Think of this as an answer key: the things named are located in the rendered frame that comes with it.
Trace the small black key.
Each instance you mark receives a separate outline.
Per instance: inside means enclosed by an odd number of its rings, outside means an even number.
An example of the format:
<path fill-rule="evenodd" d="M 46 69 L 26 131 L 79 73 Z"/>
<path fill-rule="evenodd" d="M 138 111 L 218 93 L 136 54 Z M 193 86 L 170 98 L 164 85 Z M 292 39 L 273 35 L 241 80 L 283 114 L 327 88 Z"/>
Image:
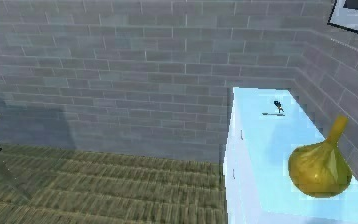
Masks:
<path fill-rule="evenodd" d="M 276 106 L 278 112 L 277 113 L 268 113 L 268 112 L 263 112 L 262 115 L 265 115 L 265 116 L 285 116 L 284 114 L 284 109 L 282 107 L 282 104 L 280 101 L 273 101 L 273 104 Z"/>

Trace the pale blue chest of drawers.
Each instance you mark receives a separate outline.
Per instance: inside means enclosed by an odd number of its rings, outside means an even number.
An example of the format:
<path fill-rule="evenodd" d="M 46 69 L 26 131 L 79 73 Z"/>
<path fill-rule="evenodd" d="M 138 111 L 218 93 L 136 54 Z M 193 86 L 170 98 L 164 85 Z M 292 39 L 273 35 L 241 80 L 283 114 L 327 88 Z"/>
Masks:
<path fill-rule="evenodd" d="M 358 181 L 331 198 L 300 192 L 288 158 L 302 145 L 324 139 L 306 104 L 287 90 L 232 89 L 233 103 L 223 164 L 228 224 L 358 224 Z M 280 101 L 285 116 L 273 101 Z"/>

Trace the yellow bulbous vase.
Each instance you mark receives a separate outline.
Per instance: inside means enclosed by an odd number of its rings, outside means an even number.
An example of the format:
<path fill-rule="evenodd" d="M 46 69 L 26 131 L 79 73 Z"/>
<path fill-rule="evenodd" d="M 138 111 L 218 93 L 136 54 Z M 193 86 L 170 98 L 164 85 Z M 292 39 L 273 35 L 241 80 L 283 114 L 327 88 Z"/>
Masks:
<path fill-rule="evenodd" d="M 302 193 L 330 198 L 349 187 L 352 171 L 338 147 L 347 122 L 346 116 L 338 115 L 323 141 L 297 147 L 289 156 L 289 177 Z"/>

